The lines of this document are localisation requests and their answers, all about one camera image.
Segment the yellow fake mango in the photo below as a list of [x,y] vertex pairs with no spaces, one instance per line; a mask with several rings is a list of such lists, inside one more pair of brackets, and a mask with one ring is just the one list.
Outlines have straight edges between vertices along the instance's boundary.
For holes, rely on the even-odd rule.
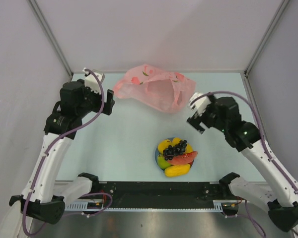
[[179,137],[173,138],[172,144],[174,147],[173,150],[178,154],[187,154],[193,151],[192,146],[186,140]]

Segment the fake watermelon slice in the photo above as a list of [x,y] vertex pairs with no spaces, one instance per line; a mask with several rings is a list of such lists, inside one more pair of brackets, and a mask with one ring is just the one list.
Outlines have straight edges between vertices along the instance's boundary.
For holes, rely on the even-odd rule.
[[194,159],[197,157],[197,155],[198,155],[197,151],[192,151],[192,152],[187,153],[187,154],[174,156],[170,163],[172,165],[189,164],[189,163],[194,161]]

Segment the yellow fake pear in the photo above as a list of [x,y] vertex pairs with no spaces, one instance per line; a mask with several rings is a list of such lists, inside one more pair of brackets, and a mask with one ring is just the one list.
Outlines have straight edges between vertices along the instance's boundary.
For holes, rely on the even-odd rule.
[[165,139],[165,140],[161,141],[161,142],[158,144],[158,146],[157,146],[158,152],[159,152],[160,154],[163,154],[163,151],[164,151],[166,148],[168,148],[169,145],[172,146],[172,141],[171,141],[171,140],[169,140],[169,139]]

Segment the black fake grapes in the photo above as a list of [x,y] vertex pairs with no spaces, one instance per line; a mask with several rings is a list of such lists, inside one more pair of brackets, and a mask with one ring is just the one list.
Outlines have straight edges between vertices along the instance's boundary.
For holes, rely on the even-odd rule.
[[183,155],[186,151],[187,140],[180,140],[176,145],[168,145],[166,149],[163,150],[163,157],[166,161],[171,161],[173,157],[178,155]]

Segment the pink plastic bag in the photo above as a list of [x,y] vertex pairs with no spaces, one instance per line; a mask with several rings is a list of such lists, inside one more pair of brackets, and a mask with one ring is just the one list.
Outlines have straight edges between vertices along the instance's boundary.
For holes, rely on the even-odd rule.
[[181,111],[195,92],[196,82],[179,72],[143,64],[128,70],[113,88],[119,99],[135,99],[160,112]]

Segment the green fake pear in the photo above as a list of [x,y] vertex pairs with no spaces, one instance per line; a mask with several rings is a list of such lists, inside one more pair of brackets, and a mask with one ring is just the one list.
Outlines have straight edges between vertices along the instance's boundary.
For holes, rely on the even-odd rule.
[[157,157],[157,164],[162,170],[171,166],[171,164],[168,161],[166,161],[163,156]]

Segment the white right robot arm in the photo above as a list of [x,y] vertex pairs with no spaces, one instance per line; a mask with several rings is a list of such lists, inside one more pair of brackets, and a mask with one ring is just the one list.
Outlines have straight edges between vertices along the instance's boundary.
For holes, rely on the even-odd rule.
[[187,122],[200,133],[206,128],[222,132],[225,141],[255,166],[269,189],[230,173],[220,179],[219,193],[225,199],[238,196],[253,203],[268,213],[278,229],[289,232],[298,225],[298,182],[275,156],[260,125],[242,119],[236,94],[223,94],[216,98],[214,92],[194,93],[189,107],[195,113]]

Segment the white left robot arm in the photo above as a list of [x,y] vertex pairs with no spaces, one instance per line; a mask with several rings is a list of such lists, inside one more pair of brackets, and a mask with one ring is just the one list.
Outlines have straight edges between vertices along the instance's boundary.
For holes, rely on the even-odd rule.
[[81,173],[63,189],[53,191],[62,160],[73,142],[75,128],[82,126],[82,119],[90,112],[111,115],[114,101],[113,90],[103,97],[82,79],[65,83],[60,89],[52,114],[44,127],[42,149],[26,188],[9,201],[21,203],[21,212],[48,224],[56,224],[63,216],[65,207],[86,195],[95,198],[100,192],[97,176]]

